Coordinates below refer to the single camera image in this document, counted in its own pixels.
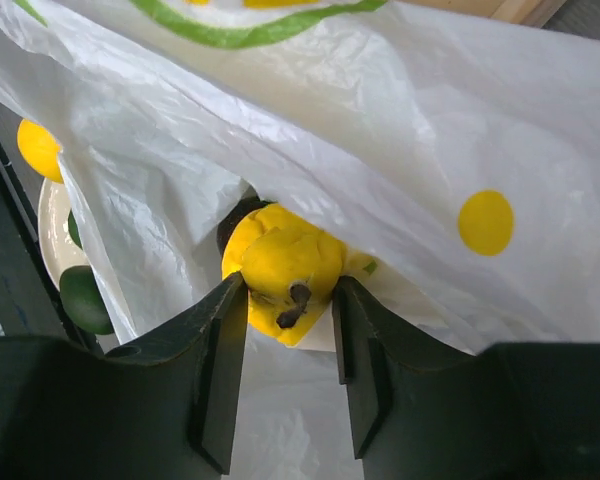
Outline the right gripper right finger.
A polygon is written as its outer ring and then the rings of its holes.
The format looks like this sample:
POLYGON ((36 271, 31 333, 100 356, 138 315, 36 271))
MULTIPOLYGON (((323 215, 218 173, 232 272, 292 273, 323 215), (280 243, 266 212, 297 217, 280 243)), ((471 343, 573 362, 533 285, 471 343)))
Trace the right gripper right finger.
POLYGON ((600 479, 600 343, 456 350, 356 279, 332 312, 368 479, 600 479))

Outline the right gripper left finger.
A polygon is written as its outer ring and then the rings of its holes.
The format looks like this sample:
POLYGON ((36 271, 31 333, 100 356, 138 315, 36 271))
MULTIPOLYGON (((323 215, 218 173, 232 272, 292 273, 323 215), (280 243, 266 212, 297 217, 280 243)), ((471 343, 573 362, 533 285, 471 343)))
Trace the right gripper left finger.
POLYGON ((0 337, 0 479, 218 479, 230 471, 247 288, 104 355, 0 337))

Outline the green fake avocado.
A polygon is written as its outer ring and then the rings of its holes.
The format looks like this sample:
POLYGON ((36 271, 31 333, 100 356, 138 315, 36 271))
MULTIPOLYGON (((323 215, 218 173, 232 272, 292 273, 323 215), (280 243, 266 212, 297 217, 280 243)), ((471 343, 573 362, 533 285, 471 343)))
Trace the green fake avocado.
POLYGON ((60 277, 60 298, 69 319, 82 330, 95 335, 111 335, 113 324, 88 265, 66 269, 60 277))

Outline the green fake fruit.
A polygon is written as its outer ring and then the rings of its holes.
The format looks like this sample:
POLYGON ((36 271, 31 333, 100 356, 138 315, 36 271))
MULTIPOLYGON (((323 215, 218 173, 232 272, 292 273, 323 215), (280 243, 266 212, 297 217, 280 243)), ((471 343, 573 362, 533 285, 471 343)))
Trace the green fake fruit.
POLYGON ((70 236, 71 240, 78 248, 83 249, 79 231, 78 231, 78 227, 77 227, 77 223, 76 223, 76 220, 75 220, 72 210, 69 211, 69 215, 67 218, 67 225, 68 225, 68 232, 69 232, 69 236, 70 236))

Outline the white plastic bag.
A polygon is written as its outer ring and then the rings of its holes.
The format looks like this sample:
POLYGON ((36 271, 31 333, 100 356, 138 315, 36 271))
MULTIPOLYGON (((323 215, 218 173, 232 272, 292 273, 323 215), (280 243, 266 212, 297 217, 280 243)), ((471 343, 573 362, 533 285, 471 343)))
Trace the white plastic bag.
MULTIPOLYGON (((202 240, 253 187, 378 257, 443 341, 600 356, 600 42, 338 8, 0 1, 0 101, 61 143, 120 338, 207 291, 202 240)), ((546 462, 600 478, 600 392, 565 379, 583 436, 546 462)))

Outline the yellow fake lemon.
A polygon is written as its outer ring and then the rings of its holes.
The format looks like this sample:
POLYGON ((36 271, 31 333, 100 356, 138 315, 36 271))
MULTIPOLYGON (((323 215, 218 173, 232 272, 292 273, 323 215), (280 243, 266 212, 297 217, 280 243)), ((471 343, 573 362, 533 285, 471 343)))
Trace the yellow fake lemon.
POLYGON ((58 163, 61 146, 44 127, 22 119, 17 130, 17 146, 25 162, 44 178, 63 183, 58 163))

